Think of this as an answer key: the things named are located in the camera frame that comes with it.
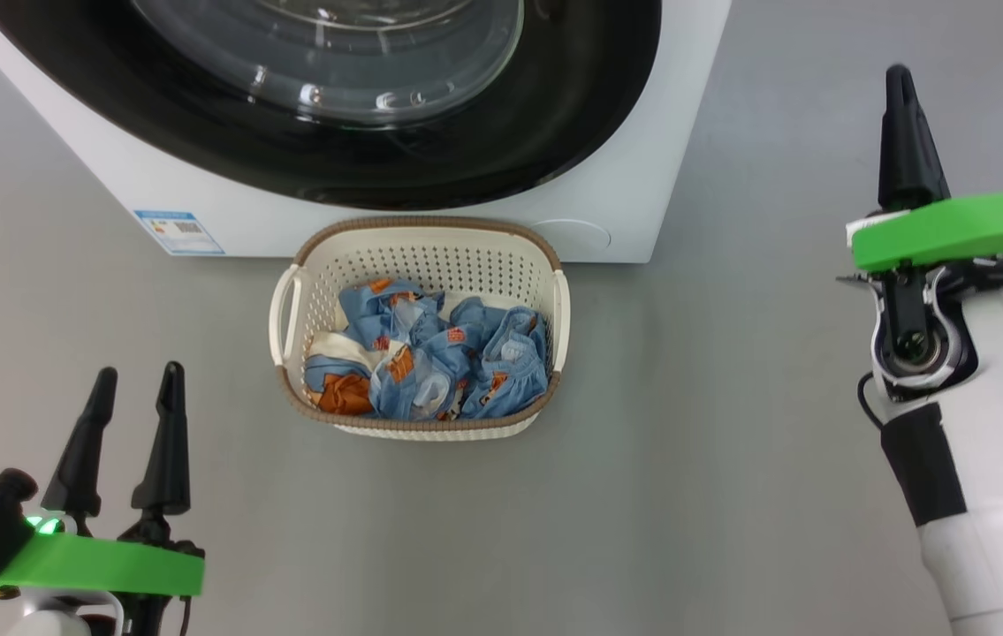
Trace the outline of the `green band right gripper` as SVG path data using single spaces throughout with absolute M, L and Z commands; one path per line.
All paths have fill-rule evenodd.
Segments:
M 932 271 L 950 262 L 1003 256 L 1003 192 L 951 198 L 912 72 L 901 64 L 885 72 L 878 206 L 846 225 L 856 272 L 838 282 L 926 289 Z

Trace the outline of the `black round glass washer door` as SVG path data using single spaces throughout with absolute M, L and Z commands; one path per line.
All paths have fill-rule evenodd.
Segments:
M 496 201 L 617 132 L 660 0 L 0 0 L 69 96 L 210 176 L 372 210 Z

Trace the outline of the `round white filter cover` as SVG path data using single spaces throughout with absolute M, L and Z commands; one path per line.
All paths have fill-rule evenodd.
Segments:
M 530 230 L 549 242 L 561 261 L 601 261 L 612 242 L 601 226 L 582 220 L 544 220 L 530 225 Z

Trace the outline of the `cream and orange print garment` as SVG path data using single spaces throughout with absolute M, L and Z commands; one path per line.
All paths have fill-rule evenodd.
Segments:
M 371 418 L 371 378 L 387 357 L 386 350 L 365 349 L 338 331 L 317 331 L 307 351 L 306 395 L 324 413 Z

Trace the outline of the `white front-load washing machine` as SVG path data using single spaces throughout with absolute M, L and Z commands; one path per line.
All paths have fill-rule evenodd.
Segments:
M 194 214 L 231 257 L 291 257 L 312 234 L 357 218 L 431 215 L 530 225 L 582 220 L 612 242 L 597 262 L 649 261 L 733 0 L 660 0 L 659 42 L 637 104 L 617 132 L 562 176 L 496 201 L 372 210 L 279 196 L 174 158 L 98 116 L 0 34 L 0 72 L 121 206 Z

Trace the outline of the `blue cartoon print garment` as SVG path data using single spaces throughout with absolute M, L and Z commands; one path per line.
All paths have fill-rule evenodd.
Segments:
M 371 378 L 371 418 L 496 419 L 547 391 L 545 326 L 530 307 L 468 297 L 446 313 L 441 292 L 388 278 L 347 287 L 338 300 L 347 324 L 336 331 L 388 352 Z

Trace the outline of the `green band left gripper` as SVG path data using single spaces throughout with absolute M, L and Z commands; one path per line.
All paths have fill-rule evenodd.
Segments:
M 0 574 L 0 602 L 27 610 L 158 609 L 189 603 L 205 587 L 206 552 L 174 540 L 158 519 L 142 517 L 117 539 L 94 538 L 77 517 L 97 517 L 103 434 L 116 406 L 118 371 L 98 371 L 84 410 L 69 435 L 42 507 L 65 514 L 26 515 L 35 535 Z M 185 369 L 170 361 L 156 398 L 158 422 L 144 479 L 133 489 L 134 510 L 178 516 L 191 508 Z

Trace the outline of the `cream perforated laundry basket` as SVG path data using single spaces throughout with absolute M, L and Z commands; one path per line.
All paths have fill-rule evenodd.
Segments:
M 340 291 L 379 278 L 408 279 L 450 300 L 476 295 L 499 307 L 523 305 L 541 313 L 547 329 L 546 393 L 516 414 L 466 423 L 364 420 L 321 412 L 303 379 L 308 347 L 316 331 L 345 326 Z M 360 218 L 312 235 L 280 275 L 270 305 L 270 355 L 288 403 L 310 421 L 355 435 L 414 442 L 501 439 L 532 426 L 553 398 L 568 357 L 571 319 L 561 261 L 553 246 L 529 228 L 461 217 Z

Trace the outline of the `blue energy label sticker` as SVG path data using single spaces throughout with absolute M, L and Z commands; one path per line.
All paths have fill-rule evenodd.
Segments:
M 172 256 L 224 256 L 224 249 L 215 241 L 194 214 L 187 212 L 153 212 L 134 210 L 134 217 Z

